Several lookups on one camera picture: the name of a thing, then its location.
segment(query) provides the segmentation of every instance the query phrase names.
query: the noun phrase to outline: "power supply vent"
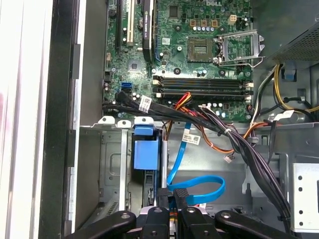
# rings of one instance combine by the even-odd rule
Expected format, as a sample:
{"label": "power supply vent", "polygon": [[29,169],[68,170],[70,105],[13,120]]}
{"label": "power supply vent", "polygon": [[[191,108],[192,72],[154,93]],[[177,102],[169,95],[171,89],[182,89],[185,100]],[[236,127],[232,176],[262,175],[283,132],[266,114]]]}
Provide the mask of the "power supply vent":
{"label": "power supply vent", "polygon": [[276,54],[276,61],[319,61],[319,28],[301,35]]}

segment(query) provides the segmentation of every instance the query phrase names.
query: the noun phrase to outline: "blue connector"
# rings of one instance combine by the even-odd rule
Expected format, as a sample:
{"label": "blue connector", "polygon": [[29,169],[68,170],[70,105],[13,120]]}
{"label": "blue connector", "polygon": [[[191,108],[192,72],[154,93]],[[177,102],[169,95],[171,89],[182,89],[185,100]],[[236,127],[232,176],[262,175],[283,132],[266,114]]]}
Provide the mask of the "blue connector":
{"label": "blue connector", "polygon": [[121,88],[132,88],[133,84],[131,82],[122,82]]}

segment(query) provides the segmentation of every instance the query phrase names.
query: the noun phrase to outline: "cable label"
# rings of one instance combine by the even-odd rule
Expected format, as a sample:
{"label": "cable label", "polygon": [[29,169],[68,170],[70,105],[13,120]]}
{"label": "cable label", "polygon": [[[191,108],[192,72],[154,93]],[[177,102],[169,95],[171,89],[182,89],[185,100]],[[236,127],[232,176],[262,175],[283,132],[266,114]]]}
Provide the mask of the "cable label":
{"label": "cable label", "polygon": [[294,110],[290,110],[290,111],[285,111],[282,114],[278,114],[276,115],[276,117],[274,118],[273,121],[279,121],[281,119],[289,119],[291,118],[291,116],[293,115]]}
{"label": "cable label", "polygon": [[140,106],[139,106],[139,111],[148,113],[149,109],[150,109],[150,106],[151,106],[151,103],[152,103],[152,99],[150,97],[147,97],[147,96],[143,95],[141,97],[141,103],[140,103]]}
{"label": "cable label", "polygon": [[186,143],[192,143],[192,144],[199,145],[200,136],[190,134],[189,129],[185,129],[184,134],[183,134],[183,138],[181,141],[186,142]]}

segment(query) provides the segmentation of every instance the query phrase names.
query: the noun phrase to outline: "ram slot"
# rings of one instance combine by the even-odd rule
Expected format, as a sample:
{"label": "ram slot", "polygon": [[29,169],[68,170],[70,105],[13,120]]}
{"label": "ram slot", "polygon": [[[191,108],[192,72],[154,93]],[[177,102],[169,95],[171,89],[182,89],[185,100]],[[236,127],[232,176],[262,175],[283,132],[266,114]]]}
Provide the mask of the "ram slot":
{"label": "ram slot", "polygon": [[134,40],[134,17],[135,17],[135,0],[128,0],[128,45],[133,45]]}
{"label": "ram slot", "polygon": [[115,36],[115,48],[118,53],[121,52],[122,45],[122,11],[123,0],[118,0],[116,7],[116,36]]}
{"label": "ram slot", "polygon": [[230,79],[176,79],[158,78],[153,91],[163,99],[178,99],[190,92],[194,99],[219,99],[242,101],[252,94],[245,89],[245,83]]}

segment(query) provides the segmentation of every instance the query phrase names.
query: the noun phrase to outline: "sata port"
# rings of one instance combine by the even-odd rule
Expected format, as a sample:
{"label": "sata port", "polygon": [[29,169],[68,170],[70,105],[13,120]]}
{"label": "sata port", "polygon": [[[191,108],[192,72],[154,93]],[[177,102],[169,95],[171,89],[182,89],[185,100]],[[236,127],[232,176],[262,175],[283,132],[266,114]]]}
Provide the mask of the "sata port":
{"label": "sata port", "polygon": [[122,82],[121,88],[132,88],[133,84],[131,82]]}
{"label": "sata port", "polygon": [[132,88],[121,88],[121,91],[124,91],[126,94],[132,93]]}

